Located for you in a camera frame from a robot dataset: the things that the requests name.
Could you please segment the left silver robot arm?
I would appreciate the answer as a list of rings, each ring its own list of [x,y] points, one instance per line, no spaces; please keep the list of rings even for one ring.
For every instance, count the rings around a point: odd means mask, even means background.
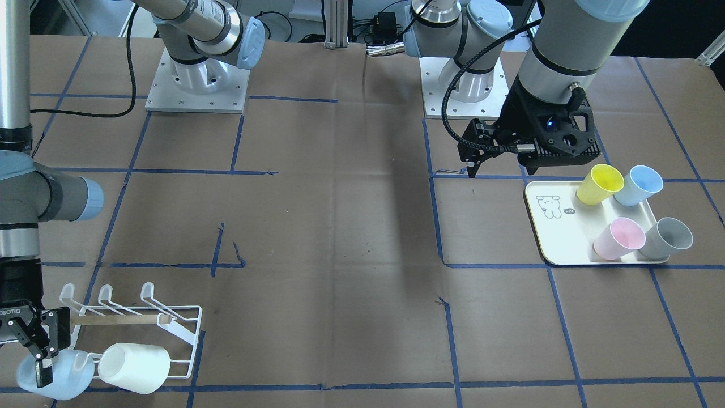
[[[510,152],[528,174],[548,166],[585,165],[600,155],[587,88],[647,1],[551,1],[541,20],[513,27],[498,1],[411,1],[402,41],[414,57],[450,58],[443,80],[443,126],[474,177],[482,163]],[[465,78],[490,81],[505,41],[536,28],[498,119],[450,126],[448,105]]]

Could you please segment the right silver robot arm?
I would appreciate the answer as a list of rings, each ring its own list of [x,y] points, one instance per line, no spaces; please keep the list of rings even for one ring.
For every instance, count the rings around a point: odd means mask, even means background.
[[[191,49],[238,68],[256,66],[265,43],[257,18],[226,1],[137,1],[191,37]],[[29,106],[28,1],[2,2],[2,343],[18,342],[31,357],[38,388],[54,380],[53,367],[70,347],[70,310],[47,310],[43,300],[39,224],[93,219],[104,193],[95,181],[72,177],[32,158]]]

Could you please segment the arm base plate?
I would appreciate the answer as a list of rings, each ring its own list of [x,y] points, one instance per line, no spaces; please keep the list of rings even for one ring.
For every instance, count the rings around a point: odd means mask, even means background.
[[[145,108],[166,113],[241,114],[247,100],[249,75],[249,70],[214,59],[181,64],[165,49]]]
[[[451,58],[420,58],[425,118],[441,117],[443,96],[456,72],[458,67]],[[500,116],[508,91],[502,62],[498,59],[488,73],[464,73],[451,92],[446,114],[449,119],[494,121]]]

